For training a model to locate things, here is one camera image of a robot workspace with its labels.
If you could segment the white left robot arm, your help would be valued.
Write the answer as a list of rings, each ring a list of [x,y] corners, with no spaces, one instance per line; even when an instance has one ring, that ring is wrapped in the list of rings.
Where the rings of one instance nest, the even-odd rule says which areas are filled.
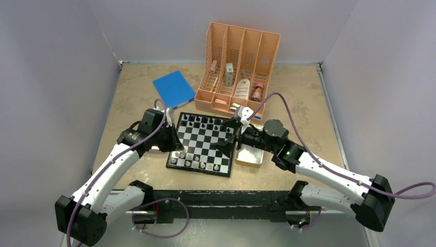
[[[171,109],[155,107],[142,120],[122,131],[109,156],[89,180],[70,197],[60,196],[54,208],[58,230],[70,240],[95,245],[108,225],[128,210],[148,210],[154,203],[154,189],[135,180],[120,194],[111,191],[123,175],[148,151],[183,149],[170,116]]]

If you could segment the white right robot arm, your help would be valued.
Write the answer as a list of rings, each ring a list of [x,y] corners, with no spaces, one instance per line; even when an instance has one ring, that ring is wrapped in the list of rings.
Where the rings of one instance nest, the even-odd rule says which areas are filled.
[[[234,118],[224,120],[223,127],[236,127],[225,141],[210,145],[211,149],[230,155],[240,145],[247,145],[272,154],[272,162],[282,170],[304,175],[324,185],[320,189],[305,181],[297,181],[288,196],[294,209],[320,206],[354,215],[364,227],[376,232],[385,229],[395,203],[387,178],[377,174],[368,177],[311,155],[303,146],[288,138],[289,131],[277,119],[268,120],[263,128],[242,125]]]

